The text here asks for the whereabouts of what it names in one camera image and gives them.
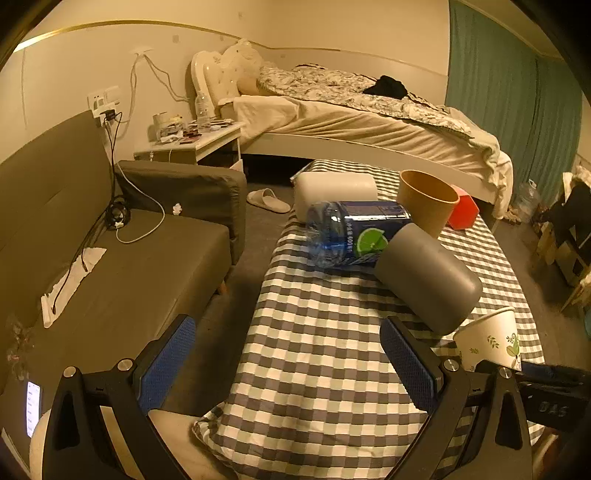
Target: screw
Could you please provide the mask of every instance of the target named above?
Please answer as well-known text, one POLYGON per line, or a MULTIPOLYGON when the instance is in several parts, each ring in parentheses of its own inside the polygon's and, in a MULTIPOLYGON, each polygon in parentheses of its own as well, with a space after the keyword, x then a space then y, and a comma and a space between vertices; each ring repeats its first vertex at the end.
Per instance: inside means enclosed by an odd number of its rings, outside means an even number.
POLYGON ((73 377, 75 373, 76 373, 76 367, 66 367, 66 369, 64 370, 64 377, 66 377, 66 378, 73 377))
POLYGON ((503 378, 511 378, 512 375, 511 370, 509 370, 507 367, 501 367, 499 369, 499 373, 503 378))
POLYGON ((122 372, 127 372, 132 366, 134 363, 129 358, 124 358, 117 364, 117 368, 122 372))
POLYGON ((445 370, 449 370, 450 372, 455 372, 460 368, 460 365, 455 360, 448 358, 443 362, 443 368, 445 368, 445 370))

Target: nightstand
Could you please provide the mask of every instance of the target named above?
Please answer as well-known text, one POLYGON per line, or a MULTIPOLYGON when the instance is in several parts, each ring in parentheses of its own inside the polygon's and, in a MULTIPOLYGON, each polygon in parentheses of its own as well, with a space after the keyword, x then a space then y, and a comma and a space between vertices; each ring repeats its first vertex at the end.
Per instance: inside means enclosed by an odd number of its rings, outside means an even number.
POLYGON ((240 156, 240 128, 236 122, 215 132, 207 132, 194 142, 181 144, 172 142, 150 143, 134 152, 134 159, 149 161, 171 161, 212 167, 226 167, 243 171, 240 156))

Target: checkered tablecloth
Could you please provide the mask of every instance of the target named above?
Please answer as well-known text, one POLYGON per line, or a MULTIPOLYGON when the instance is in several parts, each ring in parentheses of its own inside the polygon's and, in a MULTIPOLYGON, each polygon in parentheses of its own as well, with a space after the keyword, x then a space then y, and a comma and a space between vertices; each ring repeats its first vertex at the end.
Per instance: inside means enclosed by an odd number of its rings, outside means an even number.
MULTIPOLYGON (((381 200, 395 200, 397 172, 316 160, 308 171, 370 173, 381 200)), ((530 308, 511 265, 481 218, 445 228, 440 242, 482 280, 473 320, 515 308, 522 359, 543 362, 530 308)), ((439 355, 457 355, 452 335, 433 334, 368 267, 318 269, 292 213, 262 284, 230 396, 193 430, 240 478, 384 478, 427 418, 410 401, 379 342, 381 319, 397 315, 439 355)), ((469 429, 467 409, 436 476, 449 470, 469 429)), ((531 439, 541 427, 530 424, 531 439)))

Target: white tissue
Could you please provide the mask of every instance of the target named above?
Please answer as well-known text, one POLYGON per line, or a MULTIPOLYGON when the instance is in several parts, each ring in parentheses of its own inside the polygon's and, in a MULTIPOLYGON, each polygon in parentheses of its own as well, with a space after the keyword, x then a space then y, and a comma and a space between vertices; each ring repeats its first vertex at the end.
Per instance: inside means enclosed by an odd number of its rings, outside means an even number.
POLYGON ((80 285, 80 282, 85 276, 92 272, 92 269, 99 262, 105 252, 106 248, 85 248, 84 265, 86 265, 87 271, 82 266, 82 259, 80 255, 78 255, 78 258, 76 258, 76 261, 72 264, 70 275, 68 275, 66 272, 64 276, 55 285, 53 285, 51 293, 41 297, 41 311, 43 312, 43 326, 45 328, 49 328, 53 322, 57 320, 60 314, 64 311, 64 308, 66 308, 66 305, 68 304, 68 301, 72 295, 74 295, 74 292, 78 288, 78 285, 80 285), (53 313, 53 302, 65 281, 66 285, 64 285, 60 296, 57 298, 56 312, 53 313))

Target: gray sofa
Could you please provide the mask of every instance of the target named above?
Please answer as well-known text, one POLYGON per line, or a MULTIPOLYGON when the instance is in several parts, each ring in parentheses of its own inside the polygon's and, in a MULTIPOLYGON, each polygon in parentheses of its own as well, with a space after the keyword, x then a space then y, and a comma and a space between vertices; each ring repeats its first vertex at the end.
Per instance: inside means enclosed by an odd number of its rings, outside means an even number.
MULTIPOLYGON (((51 407, 69 365, 83 372, 136 357, 179 314, 199 321, 232 263, 242 253, 246 180, 241 172, 174 163, 121 161, 128 178, 162 203, 166 215, 148 237, 129 245, 102 228, 94 246, 106 253, 81 282, 63 313, 43 327, 40 297, 67 271, 76 248, 108 204, 111 166, 90 112, 34 139, 0 164, 0 427, 28 459, 26 382, 11 373, 4 352, 13 320, 33 328, 26 356, 30 380, 51 407)), ((120 230, 131 239, 160 220, 157 205, 118 175, 133 209, 120 230)))

